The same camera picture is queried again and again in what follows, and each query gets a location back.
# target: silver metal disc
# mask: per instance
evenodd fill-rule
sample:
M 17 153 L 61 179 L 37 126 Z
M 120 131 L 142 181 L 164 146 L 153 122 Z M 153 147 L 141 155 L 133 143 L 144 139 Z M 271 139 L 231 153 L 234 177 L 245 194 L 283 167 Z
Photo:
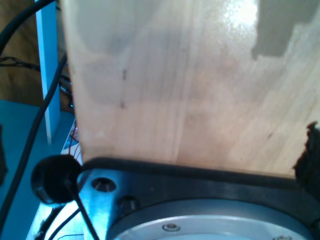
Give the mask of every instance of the silver metal disc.
M 280 211 L 246 202 L 190 199 L 136 211 L 109 229 L 115 240 L 312 240 Z

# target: aluminum base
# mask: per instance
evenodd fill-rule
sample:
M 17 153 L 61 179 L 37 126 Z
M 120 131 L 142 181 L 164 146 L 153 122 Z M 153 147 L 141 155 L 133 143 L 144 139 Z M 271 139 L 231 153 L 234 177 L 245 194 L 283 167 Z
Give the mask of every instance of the aluminum base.
M 294 179 L 97 158 L 78 185 L 101 240 L 320 239 Z

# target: wood grain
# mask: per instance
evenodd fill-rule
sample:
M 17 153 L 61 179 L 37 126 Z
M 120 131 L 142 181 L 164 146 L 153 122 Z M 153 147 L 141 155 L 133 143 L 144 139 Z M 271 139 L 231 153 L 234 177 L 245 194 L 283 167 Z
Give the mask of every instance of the wood grain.
M 319 1 L 63 1 L 83 161 L 293 174 L 320 118 Z

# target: blue wooden post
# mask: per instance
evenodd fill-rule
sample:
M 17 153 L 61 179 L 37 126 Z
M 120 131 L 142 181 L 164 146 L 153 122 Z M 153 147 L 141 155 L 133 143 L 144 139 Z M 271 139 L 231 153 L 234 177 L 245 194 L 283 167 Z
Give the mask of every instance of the blue wooden post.
M 46 97 L 58 66 L 57 19 L 56 2 L 49 4 L 36 13 L 38 46 L 41 67 L 41 81 L 43 98 Z M 45 126 L 48 143 L 57 130 L 60 121 L 59 87 L 56 89 L 52 101 L 45 112 Z

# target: wooden board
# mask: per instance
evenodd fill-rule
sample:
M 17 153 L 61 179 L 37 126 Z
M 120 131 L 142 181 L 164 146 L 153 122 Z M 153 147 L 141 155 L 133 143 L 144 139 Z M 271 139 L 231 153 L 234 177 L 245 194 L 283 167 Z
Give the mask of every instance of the wooden board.
M 320 119 L 318 0 L 68 0 L 83 161 L 293 174 Z

